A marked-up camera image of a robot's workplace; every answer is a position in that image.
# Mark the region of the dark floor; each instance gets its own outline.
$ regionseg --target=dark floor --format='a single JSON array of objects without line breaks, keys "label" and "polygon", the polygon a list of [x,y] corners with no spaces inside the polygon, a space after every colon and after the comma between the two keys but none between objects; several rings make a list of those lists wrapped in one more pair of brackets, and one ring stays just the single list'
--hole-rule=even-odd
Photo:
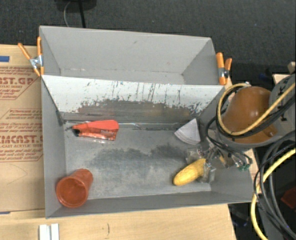
[{"label": "dark floor", "polygon": [[[0,44],[36,45],[40,25],[66,26],[67,2],[0,0]],[[216,52],[232,57],[233,84],[271,90],[271,74],[287,73],[296,61],[296,0],[87,0],[83,7],[90,29],[212,38]],[[66,21],[82,27],[76,2],[68,4]],[[236,226],[236,235],[259,239],[251,222]]]},{"label": "dark floor", "polygon": [[229,205],[229,209],[236,238],[238,240],[260,240],[253,229],[252,221],[249,217],[250,204],[233,204]]}]

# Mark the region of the gray bin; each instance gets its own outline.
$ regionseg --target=gray bin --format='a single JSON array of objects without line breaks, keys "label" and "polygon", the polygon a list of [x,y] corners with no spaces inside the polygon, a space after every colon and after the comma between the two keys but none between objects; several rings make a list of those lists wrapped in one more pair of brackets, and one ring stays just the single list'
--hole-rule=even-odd
[{"label": "gray bin", "polygon": [[[174,132],[206,124],[224,91],[210,38],[41,26],[46,218],[250,202],[249,172],[215,164],[215,181],[174,186],[186,150]],[[115,141],[76,137],[77,122],[115,119]],[[94,177],[87,202],[66,208],[58,181]]]}]

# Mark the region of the orange cup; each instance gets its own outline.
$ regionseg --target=orange cup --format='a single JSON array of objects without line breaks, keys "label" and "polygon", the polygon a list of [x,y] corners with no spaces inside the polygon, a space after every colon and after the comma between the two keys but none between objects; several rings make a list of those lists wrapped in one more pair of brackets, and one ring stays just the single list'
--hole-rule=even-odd
[{"label": "orange cup", "polygon": [[59,202],[68,208],[82,206],[88,199],[93,181],[93,174],[87,169],[78,169],[70,176],[62,178],[56,186]]}]

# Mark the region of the black cord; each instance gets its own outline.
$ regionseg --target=black cord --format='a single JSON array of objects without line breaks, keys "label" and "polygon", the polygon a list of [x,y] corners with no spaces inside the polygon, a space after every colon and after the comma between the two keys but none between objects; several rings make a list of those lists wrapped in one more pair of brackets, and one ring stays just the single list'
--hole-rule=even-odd
[{"label": "black cord", "polygon": [[[232,92],[236,92],[238,89],[240,89],[240,86],[238,86],[236,89],[233,88],[229,93],[226,94],[226,97],[223,99],[222,101],[222,105],[220,110],[222,109],[224,103],[227,101],[228,96],[232,93]],[[294,103],[296,102],[296,95],[294,94],[283,106],[281,106],[276,112],[269,114],[266,118],[267,120],[264,120],[261,124],[259,124],[258,126],[256,126],[254,129],[242,134],[242,135],[232,135],[229,134],[228,132],[225,132],[222,128],[222,126],[219,123],[218,120],[218,114],[216,114],[216,126],[217,129],[219,130],[219,132],[224,135],[227,138],[232,138],[234,139],[241,139],[241,138],[246,138],[252,135],[255,135],[259,132],[261,132],[262,130],[266,129],[268,126],[270,126],[271,124],[273,124],[281,115],[283,115]]]},{"label": "black cord", "polygon": [[[280,231],[281,234],[283,234],[287,238],[291,239],[296,239],[296,234],[290,229],[288,224],[286,223],[282,213],[280,212],[279,208],[277,207],[277,200],[276,197],[273,194],[270,195],[270,198],[272,200],[273,206],[271,207],[270,201],[268,199],[268,195],[264,186],[264,173],[265,173],[265,166],[270,163],[272,164],[274,162],[274,159],[280,155],[282,155],[287,149],[290,147],[293,147],[294,144],[289,144],[286,147],[279,149],[280,146],[285,142],[293,137],[296,136],[296,130],[293,130],[286,134],[284,137],[280,138],[278,141],[273,143],[266,151],[264,157],[262,158],[259,170],[257,171],[255,177],[254,177],[254,182],[253,182],[253,188],[254,188],[254,193],[257,197],[258,200],[258,207],[260,207],[265,214],[268,215],[268,219],[273,223],[273,225]],[[256,188],[256,182],[257,182],[257,177],[260,173],[260,187],[261,187],[261,194],[262,197],[259,197],[259,194],[257,193],[257,188]]]},{"label": "black cord", "polygon": [[78,4],[79,4],[79,11],[80,11],[82,27],[85,29],[86,28],[86,22],[85,22],[85,16],[84,16],[84,9],[83,9],[82,0],[78,0]]},{"label": "black cord", "polygon": [[226,151],[227,153],[231,154],[232,156],[238,158],[242,164],[239,164],[240,166],[244,167],[244,168],[247,168],[247,166],[249,167],[250,164],[253,163],[253,160],[248,156],[246,155],[245,153],[237,150],[237,149],[234,149],[232,147],[229,147],[227,145],[225,145],[224,143],[221,143],[213,138],[210,137],[209,135],[209,129],[210,129],[210,126],[212,125],[212,123],[215,121],[216,117],[214,116],[206,125],[205,127],[205,133],[206,133],[206,137],[209,139],[209,141],[211,143],[213,143],[217,148],[219,149],[222,149],[224,151]]}]

